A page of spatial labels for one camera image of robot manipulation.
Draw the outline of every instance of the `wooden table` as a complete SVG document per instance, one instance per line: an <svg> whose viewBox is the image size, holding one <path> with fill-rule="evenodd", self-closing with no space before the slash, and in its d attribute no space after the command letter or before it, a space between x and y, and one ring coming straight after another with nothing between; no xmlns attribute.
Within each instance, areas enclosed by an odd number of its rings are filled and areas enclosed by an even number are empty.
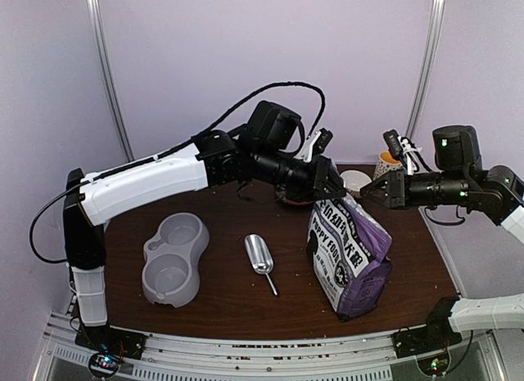
<svg viewBox="0 0 524 381"><path fill-rule="evenodd" d="M371 173L370 166L353 166ZM364 208L390 233L390 282L378 306L342 323L325 297L305 246L310 206L271 202L271 186L254 183L242 201L237 184L179 194L119 215L106 235L106 293L114 326L199 338L294 339L341 337L423 324L439 298L453 296L444 262L417 210L388 211L363 200ZM152 305L142 294L143 244L176 212L198 215L210 231L201 257L201 287L188 305ZM251 269L243 239L259 234L268 244L271 274L280 297Z"/></svg>

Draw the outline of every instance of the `silver scoop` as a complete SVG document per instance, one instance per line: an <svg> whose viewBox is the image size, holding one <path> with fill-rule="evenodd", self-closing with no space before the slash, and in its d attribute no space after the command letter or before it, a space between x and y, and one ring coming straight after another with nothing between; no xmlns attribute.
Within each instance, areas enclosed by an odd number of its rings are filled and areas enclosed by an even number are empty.
<svg viewBox="0 0 524 381"><path fill-rule="evenodd" d="M244 239L244 244L246 245L247 255L249 256L251 266L253 266L256 273L265 274L273 293L278 295L277 288L269 277L271 270L273 270L274 263L268 245L265 244L265 241L259 235L255 234L247 235Z"/></svg>

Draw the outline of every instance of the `white wall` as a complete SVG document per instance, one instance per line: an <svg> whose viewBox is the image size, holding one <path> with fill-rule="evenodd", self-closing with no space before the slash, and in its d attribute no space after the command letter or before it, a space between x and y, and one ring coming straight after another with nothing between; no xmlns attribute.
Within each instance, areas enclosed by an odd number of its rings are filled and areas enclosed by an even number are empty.
<svg viewBox="0 0 524 381"><path fill-rule="evenodd" d="M69 170L124 155L85 0L0 0L0 41L0 379L22 380L51 310L70 298L66 268L32 255L29 224ZM38 249L62 258L61 205L40 223Z"/></svg>
<svg viewBox="0 0 524 381"><path fill-rule="evenodd" d="M407 126L432 0L100 0L135 156L187 139L252 90L281 80L327 96L336 161L375 161L384 129ZM318 97L263 98L302 114ZM224 124L245 122L255 102Z"/></svg>
<svg viewBox="0 0 524 381"><path fill-rule="evenodd" d="M416 136L433 160L431 131L442 125L477 128L484 167L505 164L524 178L524 0L446 0L431 84ZM454 208L434 216L452 220ZM524 292L524 246L480 213L459 228L435 227L462 281L466 297ZM524 333L504 333L502 344L520 357Z"/></svg>

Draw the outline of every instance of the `gray pet bowl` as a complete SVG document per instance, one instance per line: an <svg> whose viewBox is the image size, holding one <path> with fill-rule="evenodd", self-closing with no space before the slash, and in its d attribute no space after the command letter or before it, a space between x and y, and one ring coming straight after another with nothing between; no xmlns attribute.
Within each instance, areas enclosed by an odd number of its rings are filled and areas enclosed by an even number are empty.
<svg viewBox="0 0 524 381"><path fill-rule="evenodd" d="M146 265L142 288L151 303L187 305L198 293L198 260L210 241L202 221L191 213L177 213L160 223L144 244Z"/></svg>

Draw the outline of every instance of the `bag of dog food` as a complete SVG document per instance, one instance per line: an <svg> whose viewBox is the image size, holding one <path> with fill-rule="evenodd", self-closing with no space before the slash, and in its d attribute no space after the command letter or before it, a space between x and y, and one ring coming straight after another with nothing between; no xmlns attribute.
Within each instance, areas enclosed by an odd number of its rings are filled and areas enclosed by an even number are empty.
<svg viewBox="0 0 524 381"><path fill-rule="evenodd" d="M391 236L352 196L314 204L308 257L341 320L377 305L391 272L390 245Z"/></svg>

